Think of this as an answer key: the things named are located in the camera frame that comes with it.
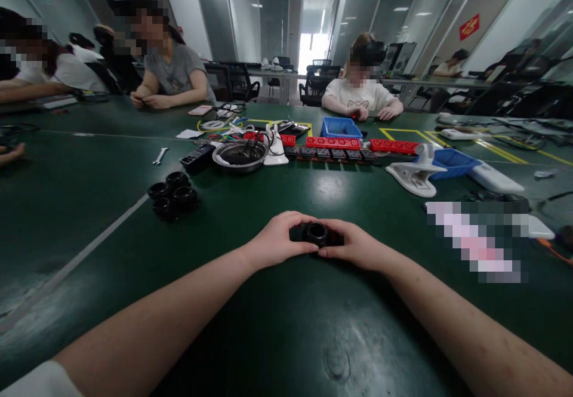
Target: red plastic component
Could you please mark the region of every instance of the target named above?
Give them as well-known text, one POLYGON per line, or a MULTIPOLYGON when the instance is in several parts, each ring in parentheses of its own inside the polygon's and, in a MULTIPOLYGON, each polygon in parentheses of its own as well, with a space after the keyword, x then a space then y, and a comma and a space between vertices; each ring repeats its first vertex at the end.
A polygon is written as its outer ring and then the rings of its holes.
POLYGON ((307 137, 306 147, 360 150, 361 144, 360 140, 358 139, 340 139, 338 137, 307 137))
POLYGON ((247 131, 244 135, 243 135, 243 139, 245 140, 249 140, 249 139, 254 139, 255 137, 258 137, 259 141, 264 141, 264 134, 263 133, 259 133, 258 135, 252 131, 247 131))
POLYGON ((297 143, 297 137, 292 134, 281 134, 281 139, 284 146, 295 146, 297 143))
POLYGON ((400 142, 388 139, 370 139, 370 150, 373 152, 401 153, 404 155, 417 155, 414 152, 418 142, 400 142))

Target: wrench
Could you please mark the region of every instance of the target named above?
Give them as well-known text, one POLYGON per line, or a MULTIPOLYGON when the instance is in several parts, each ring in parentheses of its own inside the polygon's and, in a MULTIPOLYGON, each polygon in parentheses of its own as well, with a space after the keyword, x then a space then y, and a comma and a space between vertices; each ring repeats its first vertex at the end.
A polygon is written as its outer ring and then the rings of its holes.
POLYGON ((167 152, 168 149, 169 148, 161 148, 161 152, 159 153, 157 160, 153 162, 153 165, 161 165, 161 160, 163 159, 163 156, 165 155, 165 152, 167 152))

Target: white t-shirt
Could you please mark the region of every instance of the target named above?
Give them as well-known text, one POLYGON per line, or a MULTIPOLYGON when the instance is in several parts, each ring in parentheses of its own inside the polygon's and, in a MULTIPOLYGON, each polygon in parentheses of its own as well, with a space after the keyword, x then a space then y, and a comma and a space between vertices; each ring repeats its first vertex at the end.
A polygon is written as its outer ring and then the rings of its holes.
POLYGON ((434 73, 442 72, 442 73, 447 73, 446 76, 455 76, 458 74, 458 72, 460 70, 461 70, 461 66, 459 64, 456 64, 455 66, 452 66, 452 67, 448 67, 447 63, 442 63, 438 67, 436 67, 436 70, 434 70, 434 73))
POLYGON ((360 88, 352 88, 346 79, 334 79, 326 87, 325 96, 334 96, 346 107, 364 106, 369 111, 381 111, 397 100, 390 91, 371 79, 360 88))
POLYGON ((0 392, 0 397, 24 396, 82 397, 82 394, 61 365, 47 361, 0 392))
POLYGON ((52 77, 46 75, 41 64, 37 61, 27 61, 26 64, 22 64, 20 73, 16 78, 31 84, 55 82, 80 90, 109 93, 96 73, 73 54, 60 54, 58 56, 56 60, 57 69, 52 77))

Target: white wall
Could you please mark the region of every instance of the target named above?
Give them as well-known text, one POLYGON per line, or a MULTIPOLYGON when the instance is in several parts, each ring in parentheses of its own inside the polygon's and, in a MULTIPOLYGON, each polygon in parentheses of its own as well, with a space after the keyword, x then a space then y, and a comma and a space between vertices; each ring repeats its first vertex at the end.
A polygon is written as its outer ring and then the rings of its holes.
POLYGON ((211 47, 205 30, 199 0, 169 0, 177 24, 183 28, 185 43, 201 57, 212 59, 211 47))
POLYGON ((472 52, 464 71, 485 70, 517 47, 552 0, 510 0, 482 42, 472 52))

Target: red sign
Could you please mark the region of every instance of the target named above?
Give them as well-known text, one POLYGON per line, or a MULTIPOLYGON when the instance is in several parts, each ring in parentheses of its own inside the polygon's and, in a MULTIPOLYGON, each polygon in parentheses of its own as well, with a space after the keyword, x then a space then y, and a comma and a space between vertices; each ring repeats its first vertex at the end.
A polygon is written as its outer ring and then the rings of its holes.
POLYGON ((479 30, 479 14, 475 15, 467 23, 460 27, 460 40, 467 39, 469 36, 479 30))

